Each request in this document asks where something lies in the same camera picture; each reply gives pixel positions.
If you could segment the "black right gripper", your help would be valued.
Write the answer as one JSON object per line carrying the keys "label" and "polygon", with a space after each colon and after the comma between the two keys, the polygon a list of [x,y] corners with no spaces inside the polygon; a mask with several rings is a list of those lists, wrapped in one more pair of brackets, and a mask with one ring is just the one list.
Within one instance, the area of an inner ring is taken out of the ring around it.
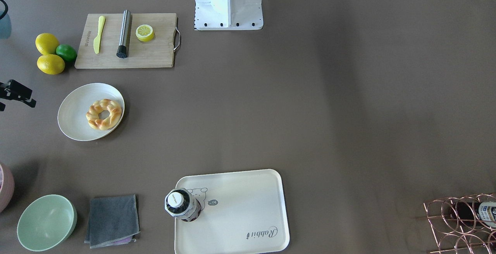
{"label": "black right gripper", "polygon": [[11,79],[7,83],[0,83],[0,97],[6,100],[16,100],[35,108],[36,100],[31,98],[32,90],[25,85]]}

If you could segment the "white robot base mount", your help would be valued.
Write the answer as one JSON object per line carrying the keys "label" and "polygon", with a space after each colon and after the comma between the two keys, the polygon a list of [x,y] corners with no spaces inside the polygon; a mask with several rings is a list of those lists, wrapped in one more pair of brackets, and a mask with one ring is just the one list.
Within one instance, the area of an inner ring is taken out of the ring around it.
{"label": "white robot base mount", "polygon": [[263,21],[262,0],[195,0],[197,31],[260,30]]}

